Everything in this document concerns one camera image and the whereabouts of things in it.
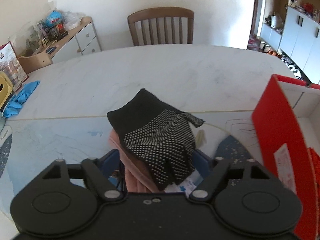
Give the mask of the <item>pink fleece hat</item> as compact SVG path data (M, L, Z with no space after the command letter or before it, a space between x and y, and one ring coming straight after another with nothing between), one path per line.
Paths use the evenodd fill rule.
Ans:
M123 149L114 129L111 130L108 142L112 148L119 151L120 160L125 167L127 191L131 193L164 193L153 182L146 164Z

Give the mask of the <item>black dotted glove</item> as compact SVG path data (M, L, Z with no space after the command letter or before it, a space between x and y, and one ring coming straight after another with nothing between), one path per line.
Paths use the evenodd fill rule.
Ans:
M146 164L159 190L181 184L194 172L196 142L191 128L202 126L204 120L164 103L146 89L108 112L107 118L123 149Z

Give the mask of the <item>red and white cardboard box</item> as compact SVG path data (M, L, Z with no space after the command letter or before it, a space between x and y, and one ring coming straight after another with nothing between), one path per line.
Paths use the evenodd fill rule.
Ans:
M274 74L252 113L264 166L302 202L300 239L319 239L319 192L309 148L319 155L319 85Z

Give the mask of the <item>blue patterned table mat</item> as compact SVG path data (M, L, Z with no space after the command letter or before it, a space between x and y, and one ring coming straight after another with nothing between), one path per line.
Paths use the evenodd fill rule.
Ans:
M229 134L239 140L250 155L262 162L251 112L198 112L203 119L204 143L200 149L213 157L218 144ZM10 215L13 197L55 159L79 163L89 157L100 158L111 146L112 126L106 117L11 120L12 143L1 176L1 211Z

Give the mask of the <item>red cloth in box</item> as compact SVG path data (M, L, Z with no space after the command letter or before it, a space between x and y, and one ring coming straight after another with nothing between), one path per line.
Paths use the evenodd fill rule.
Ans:
M315 171L317 190L319 192L319 184L320 184L320 158L317 152L313 148L309 148L309 152L312 158L313 169Z

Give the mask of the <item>blue rubber glove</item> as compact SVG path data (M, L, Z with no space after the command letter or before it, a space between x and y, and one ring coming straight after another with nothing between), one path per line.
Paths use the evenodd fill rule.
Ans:
M39 80L24 84L22 89L15 94L4 107L2 112L3 118L8 119L12 116L18 115L24 103L28 100L39 84Z

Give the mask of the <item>wooden tray box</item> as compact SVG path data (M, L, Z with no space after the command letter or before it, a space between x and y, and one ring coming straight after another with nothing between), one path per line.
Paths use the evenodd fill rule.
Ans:
M41 52L29 57L21 56L18 60L26 74L30 74L53 63L46 52Z

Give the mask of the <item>white wooden sideboard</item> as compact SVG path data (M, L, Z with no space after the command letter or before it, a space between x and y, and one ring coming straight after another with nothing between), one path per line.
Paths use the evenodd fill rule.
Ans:
M68 35L44 49L52 63L98 53L101 47L91 17L81 19L80 25L69 30Z

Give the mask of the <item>white tall cabinet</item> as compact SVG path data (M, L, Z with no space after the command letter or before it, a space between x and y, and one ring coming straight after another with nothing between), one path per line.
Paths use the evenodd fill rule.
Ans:
M260 38L285 53L312 83L319 84L319 23L288 7L282 33L263 23Z

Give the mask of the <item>wooden chair behind table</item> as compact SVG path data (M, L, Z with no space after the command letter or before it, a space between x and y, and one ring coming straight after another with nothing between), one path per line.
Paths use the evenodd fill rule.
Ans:
M182 7L156 7L127 17L134 46L192 44L194 12Z

